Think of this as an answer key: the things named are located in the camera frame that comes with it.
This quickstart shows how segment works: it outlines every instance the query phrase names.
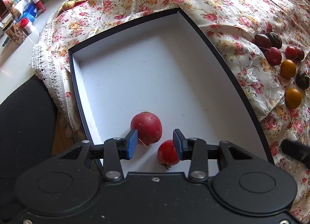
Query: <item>screw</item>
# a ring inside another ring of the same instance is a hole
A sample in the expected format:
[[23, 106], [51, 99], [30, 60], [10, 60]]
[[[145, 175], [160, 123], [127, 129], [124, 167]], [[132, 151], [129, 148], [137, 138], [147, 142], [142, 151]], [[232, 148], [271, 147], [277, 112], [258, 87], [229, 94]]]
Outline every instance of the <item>screw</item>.
[[109, 179], [118, 179], [121, 176], [118, 171], [108, 171], [105, 175]]
[[203, 171], [193, 171], [191, 172], [191, 176], [195, 179], [204, 179], [207, 175]]
[[154, 177], [154, 178], [152, 178], [152, 181], [154, 181], [154, 182], [159, 182], [159, 181], [160, 181], [160, 178]]

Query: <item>floral tablecloth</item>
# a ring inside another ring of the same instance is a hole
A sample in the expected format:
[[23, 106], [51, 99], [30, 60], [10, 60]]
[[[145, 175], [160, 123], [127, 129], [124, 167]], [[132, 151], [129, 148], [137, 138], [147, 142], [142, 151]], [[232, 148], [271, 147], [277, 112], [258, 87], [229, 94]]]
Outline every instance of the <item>floral tablecloth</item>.
[[[310, 170], [279, 150], [282, 139], [310, 146], [309, 91], [301, 105], [288, 110], [284, 92], [296, 86], [279, 66], [271, 67], [251, 42], [257, 33], [274, 31], [288, 45], [310, 49], [310, 4], [306, 0], [89, 0], [56, 18], [52, 15], [34, 46], [33, 69], [45, 82], [76, 138], [84, 138], [72, 84], [68, 48], [101, 31], [164, 9], [181, 7], [209, 37], [247, 95], [261, 122], [277, 166], [298, 184], [292, 214], [310, 221]], [[298, 69], [309, 72], [310, 55]]]

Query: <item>radish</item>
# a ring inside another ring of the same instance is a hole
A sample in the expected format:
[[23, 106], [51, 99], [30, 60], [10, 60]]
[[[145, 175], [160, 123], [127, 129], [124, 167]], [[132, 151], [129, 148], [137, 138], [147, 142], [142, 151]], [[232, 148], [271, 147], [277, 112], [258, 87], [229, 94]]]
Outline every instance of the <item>radish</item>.
[[160, 145], [157, 151], [157, 159], [159, 163], [164, 165], [167, 169], [180, 162], [172, 139]]
[[162, 123], [151, 112], [141, 112], [133, 117], [130, 129], [138, 130], [138, 144], [145, 145], [156, 143], [162, 137]]

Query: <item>red bottle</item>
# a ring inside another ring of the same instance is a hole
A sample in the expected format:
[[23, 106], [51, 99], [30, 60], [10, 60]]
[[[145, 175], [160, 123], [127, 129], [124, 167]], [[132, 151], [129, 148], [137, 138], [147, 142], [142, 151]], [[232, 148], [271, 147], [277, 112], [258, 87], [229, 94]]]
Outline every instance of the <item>red bottle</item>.
[[43, 5], [42, 0], [34, 0], [34, 4], [36, 5], [40, 13], [44, 13], [46, 11], [46, 8]]

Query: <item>orange fruit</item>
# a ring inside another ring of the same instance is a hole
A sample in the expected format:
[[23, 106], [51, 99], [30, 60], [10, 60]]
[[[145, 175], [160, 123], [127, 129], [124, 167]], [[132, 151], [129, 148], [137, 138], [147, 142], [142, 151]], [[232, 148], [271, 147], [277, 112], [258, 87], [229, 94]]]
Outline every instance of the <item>orange fruit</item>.
[[296, 73], [296, 65], [292, 60], [284, 60], [280, 67], [281, 75], [286, 79], [291, 79]]
[[286, 106], [290, 109], [296, 109], [301, 103], [302, 95], [296, 88], [290, 88], [285, 91], [284, 99]]

